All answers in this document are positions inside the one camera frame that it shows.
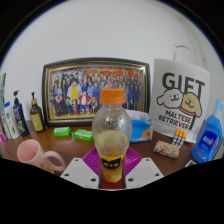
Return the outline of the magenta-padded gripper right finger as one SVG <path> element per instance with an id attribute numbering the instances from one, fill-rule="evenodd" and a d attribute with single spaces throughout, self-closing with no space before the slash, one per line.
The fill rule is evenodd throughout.
<path id="1" fill-rule="evenodd" d="M 122 187 L 124 189 L 140 188 L 163 177 L 164 175 L 150 157 L 142 158 L 132 148 L 127 150 L 123 163 Z"/>

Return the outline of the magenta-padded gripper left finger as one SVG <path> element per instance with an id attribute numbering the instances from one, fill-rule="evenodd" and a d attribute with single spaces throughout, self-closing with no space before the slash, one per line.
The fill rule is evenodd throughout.
<path id="1" fill-rule="evenodd" d="M 98 189 L 100 158 L 95 148 L 82 158 L 75 157 L 61 174 L 61 178 L 84 188 Z"/>

